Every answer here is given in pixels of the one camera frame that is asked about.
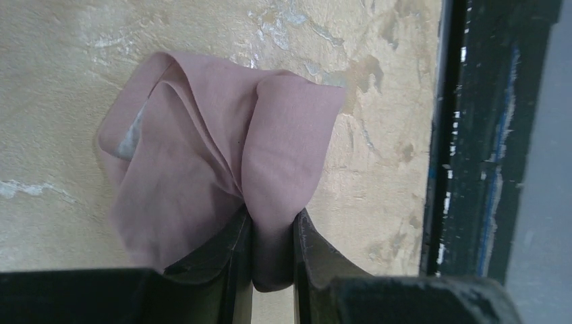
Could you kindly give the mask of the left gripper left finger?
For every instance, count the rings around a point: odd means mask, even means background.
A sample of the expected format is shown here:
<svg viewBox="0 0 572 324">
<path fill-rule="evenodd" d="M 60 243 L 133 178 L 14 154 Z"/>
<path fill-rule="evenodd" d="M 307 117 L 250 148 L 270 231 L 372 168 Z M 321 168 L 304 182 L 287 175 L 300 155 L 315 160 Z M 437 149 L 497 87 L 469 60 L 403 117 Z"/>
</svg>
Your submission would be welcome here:
<svg viewBox="0 0 572 324">
<path fill-rule="evenodd" d="M 206 243 L 165 269 L 177 287 L 168 294 L 168 323 L 250 323 L 252 220 L 241 206 Z"/>
</svg>

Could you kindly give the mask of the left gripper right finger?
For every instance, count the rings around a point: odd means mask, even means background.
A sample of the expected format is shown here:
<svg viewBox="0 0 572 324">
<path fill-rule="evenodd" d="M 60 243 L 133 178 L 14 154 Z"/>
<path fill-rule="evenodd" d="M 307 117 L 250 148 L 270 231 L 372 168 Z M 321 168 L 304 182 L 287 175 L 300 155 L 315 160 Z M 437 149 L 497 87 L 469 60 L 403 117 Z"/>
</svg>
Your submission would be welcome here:
<svg viewBox="0 0 572 324">
<path fill-rule="evenodd" d="M 340 323 L 335 283 L 371 277 L 318 232 L 306 209 L 293 223 L 293 260 L 296 323 Z"/>
</svg>

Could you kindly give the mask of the pink and white underwear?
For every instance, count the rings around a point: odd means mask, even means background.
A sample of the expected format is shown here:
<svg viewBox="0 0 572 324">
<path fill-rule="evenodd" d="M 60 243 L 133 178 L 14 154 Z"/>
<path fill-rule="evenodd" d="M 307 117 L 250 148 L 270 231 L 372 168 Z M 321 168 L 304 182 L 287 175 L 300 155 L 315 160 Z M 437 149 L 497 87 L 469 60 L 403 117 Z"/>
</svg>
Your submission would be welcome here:
<svg viewBox="0 0 572 324">
<path fill-rule="evenodd" d="M 156 52 L 97 136 L 114 189 L 109 218 L 133 264 L 164 271 L 245 207 L 252 281 L 293 283 L 292 224 L 315 193 L 345 90 L 287 70 Z"/>
</svg>

